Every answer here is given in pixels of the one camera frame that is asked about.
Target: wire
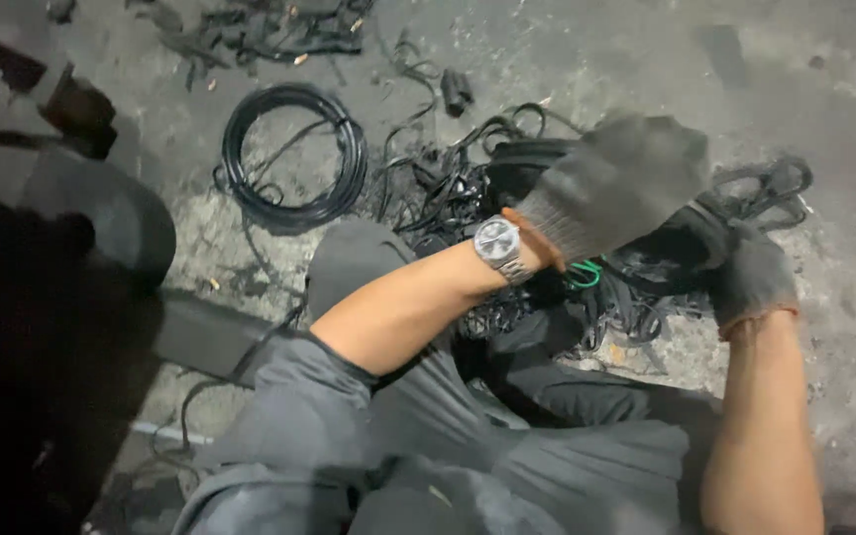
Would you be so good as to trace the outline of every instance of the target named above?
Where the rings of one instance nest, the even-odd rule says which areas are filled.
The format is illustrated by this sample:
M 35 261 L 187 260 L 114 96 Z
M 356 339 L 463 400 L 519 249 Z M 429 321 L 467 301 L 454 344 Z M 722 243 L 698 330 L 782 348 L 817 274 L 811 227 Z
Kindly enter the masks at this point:
M 263 196 L 263 188 L 268 187 L 261 186 L 259 179 L 251 180 L 251 173 L 244 170 L 243 164 L 247 130 L 262 115 L 284 106 L 304 107 L 321 116 L 322 120 L 301 129 L 266 162 L 258 165 L 260 171 L 268 169 L 282 152 L 323 124 L 332 125 L 341 153 L 333 187 L 297 207 L 282 206 L 279 199 Z M 255 91 L 237 105 L 223 132 L 222 160 L 226 180 L 224 188 L 233 195 L 244 214 L 271 233 L 292 235 L 328 223 L 351 208 L 362 191 L 368 152 L 362 127 L 349 116 L 338 99 L 311 84 L 287 83 Z

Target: watch face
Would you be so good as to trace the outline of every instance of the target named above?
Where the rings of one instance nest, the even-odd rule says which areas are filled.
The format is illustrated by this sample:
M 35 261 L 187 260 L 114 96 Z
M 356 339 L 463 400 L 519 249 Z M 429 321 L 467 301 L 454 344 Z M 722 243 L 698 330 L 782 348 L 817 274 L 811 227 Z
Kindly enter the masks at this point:
M 475 234 L 475 249 L 484 259 L 506 259 L 517 252 L 519 246 L 520 235 L 517 229 L 503 219 L 488 221 Z

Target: gray pants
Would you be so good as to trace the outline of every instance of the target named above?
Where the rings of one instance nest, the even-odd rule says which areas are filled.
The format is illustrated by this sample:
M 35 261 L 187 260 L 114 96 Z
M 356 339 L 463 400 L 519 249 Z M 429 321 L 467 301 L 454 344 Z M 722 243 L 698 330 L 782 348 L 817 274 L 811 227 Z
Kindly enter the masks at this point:
M 333 226 L 308 272 L 308 310 L 319 317 L 375 278 L 415 260 L 388 228 Z M 374 443 L 489 473 L 568 529 L 697 525 L 697 490 L 717 424 L 713 400 L 554 364 L 549 355 L 500 355 L 501 390 L 585 427 L 496 426 L 461 381 L 443 333 L 410 366 L 384 378 L 370 406 Z

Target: person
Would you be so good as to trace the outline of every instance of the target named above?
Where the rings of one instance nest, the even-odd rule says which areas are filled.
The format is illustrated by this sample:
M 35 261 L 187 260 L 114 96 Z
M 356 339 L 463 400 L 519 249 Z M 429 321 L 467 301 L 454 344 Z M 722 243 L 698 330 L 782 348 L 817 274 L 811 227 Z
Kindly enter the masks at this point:
M 420 260 L 384 226 L 331 227 L 307 274 L 315 322 L 268 343 L 173 532 L 822 533 L 796 290 L 746 225 L 710 288 L 731 344 L 720 418 L 689 422 L 692 392 L 570 369 L 588 425 L 530 428 L 458 377 L 448 327 L 486 295 L 649 233 L 706 188 L 705 136 L 672 118 L 613 115 L 583 142 L 473 240 Z

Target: sleeve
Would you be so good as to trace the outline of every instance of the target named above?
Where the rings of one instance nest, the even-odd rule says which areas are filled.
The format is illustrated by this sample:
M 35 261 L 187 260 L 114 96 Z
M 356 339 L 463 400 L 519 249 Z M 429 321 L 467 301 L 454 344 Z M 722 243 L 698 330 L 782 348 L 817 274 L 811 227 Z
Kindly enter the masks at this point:
M 376 377 L 309 333 L 267 344 L 256 393 L 201 451 L 215 469 L 184 506 L 174 533 L 338 533 L 362 485 Z

